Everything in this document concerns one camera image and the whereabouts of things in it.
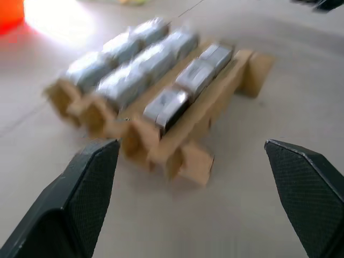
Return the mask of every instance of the white floor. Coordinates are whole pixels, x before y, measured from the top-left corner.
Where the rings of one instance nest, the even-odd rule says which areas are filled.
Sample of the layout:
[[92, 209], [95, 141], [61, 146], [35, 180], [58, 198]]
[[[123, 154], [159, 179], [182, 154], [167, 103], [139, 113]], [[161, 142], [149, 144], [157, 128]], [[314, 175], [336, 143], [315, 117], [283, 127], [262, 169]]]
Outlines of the white floor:
[[[50, 8], [62, 10], [65, 1]], [[277, 62], [259, 97], [234, 96], [203, 140], [215, 155], [206, 188], [167, 184], [119, 159], [94, 257], [307, 257], [263, 145], [268, 138], [303, 145], [344, 171], [344, 9], [317, 15], [287, 0], [153, 0], [139, 8], [82, 3], [64, 10], [75, 27], [44, 9], [31, 16], [39, 33], [24, 26], [0, 38], [0, 245], [87, 143], [59, 121], [42, 89], [127, 25], [165, 16]]]

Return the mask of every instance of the plastic wrap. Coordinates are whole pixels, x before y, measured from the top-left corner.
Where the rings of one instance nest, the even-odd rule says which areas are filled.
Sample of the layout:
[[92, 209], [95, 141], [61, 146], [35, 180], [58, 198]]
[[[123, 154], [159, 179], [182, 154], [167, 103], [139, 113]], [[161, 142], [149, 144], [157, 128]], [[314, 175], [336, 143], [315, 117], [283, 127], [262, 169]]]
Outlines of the plastic wrap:
[[145, 110], [144, 116], [155, 122], [165, 134], [189, 106], [189, 95], [180, 89], [164, 89]]
[[195, 99], [212, 82], [214, 76], [214, 66], [204, 60], [195, 59], [178, 75], [176, 83]]
[[113, 70], [110, 62], [99, 52], [90, 52], [73, 62], [62, 75], [83, 94], [91, 92], [99, 81]]
[[134, 67], [149, 76], [151, 84], [161, 79], [175, 64], [173, 52], [163, 44], [151, 46], [141, 52], [132, 62]]
[[169, 32], [169, 24], [162, 18], [154, 18], [137, 26], [131, 36], [140, 40], [142, 48], [158, 42]]
[[179, 61], [187, 57], [191, 51], [197, 48], [199, 34], [185, 28], [179, 28], [168, 35], [161, 43], [171, 48]]
[[115, 111], [120, 112], [135, 101], [148, 87], [147, 76], [129, 64], [102, 79], [95, 94], [103, 96]]
[[131, 37], [129, 32], [122, 33], [103, 46], [104, 55], [115, 65], [131, 60], [141, 50], [140, 40]]
[[215, 67], [216, 75], [230, 62], [233, 49], [228, 49], [219, 44], [212, 44], [200, 56], [199, 59], [207, 61]]

